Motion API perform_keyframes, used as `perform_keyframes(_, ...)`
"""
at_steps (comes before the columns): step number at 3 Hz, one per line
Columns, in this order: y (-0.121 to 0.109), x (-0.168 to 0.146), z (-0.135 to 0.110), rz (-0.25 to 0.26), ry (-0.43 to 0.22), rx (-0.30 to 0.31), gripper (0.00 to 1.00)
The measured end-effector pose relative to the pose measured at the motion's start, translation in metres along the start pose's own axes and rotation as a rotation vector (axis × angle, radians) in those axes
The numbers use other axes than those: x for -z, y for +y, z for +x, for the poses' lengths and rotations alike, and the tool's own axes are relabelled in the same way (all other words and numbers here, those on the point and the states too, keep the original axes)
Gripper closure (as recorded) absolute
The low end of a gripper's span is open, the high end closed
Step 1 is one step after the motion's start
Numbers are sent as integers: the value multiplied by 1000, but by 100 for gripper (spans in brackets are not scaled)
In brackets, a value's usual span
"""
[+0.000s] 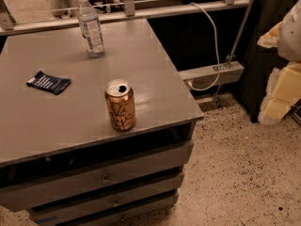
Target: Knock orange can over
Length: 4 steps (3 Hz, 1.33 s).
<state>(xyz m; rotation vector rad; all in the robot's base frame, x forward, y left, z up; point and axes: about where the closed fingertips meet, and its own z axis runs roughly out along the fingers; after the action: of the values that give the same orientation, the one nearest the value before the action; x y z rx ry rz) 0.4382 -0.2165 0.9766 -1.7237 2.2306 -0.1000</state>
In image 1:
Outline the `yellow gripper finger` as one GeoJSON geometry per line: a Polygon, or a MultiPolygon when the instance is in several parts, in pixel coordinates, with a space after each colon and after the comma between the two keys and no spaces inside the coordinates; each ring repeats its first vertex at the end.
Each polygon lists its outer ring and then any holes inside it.
{"type": "Polygon", "coordinates": [[[280,122],[301,99],[301,64],[291,61],[283,69],[274,68],[269,76],[258,121],[264,125],[280,122]]]}
{"type": "Polygon", "coordinates": [[[268,32],[260,36],[257,44],[263,48],[277,48],[278,47],[278,35],[281,22],[273,26],[268,32]]]}

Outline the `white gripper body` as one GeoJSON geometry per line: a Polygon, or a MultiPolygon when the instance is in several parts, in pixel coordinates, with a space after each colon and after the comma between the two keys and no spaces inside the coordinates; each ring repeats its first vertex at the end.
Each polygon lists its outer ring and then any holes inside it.
{"type": "Polygon", "coordinates": [[[277,52],[287,60],[301,61],[301,0],[298,0],[281,22],[277,52]]]}

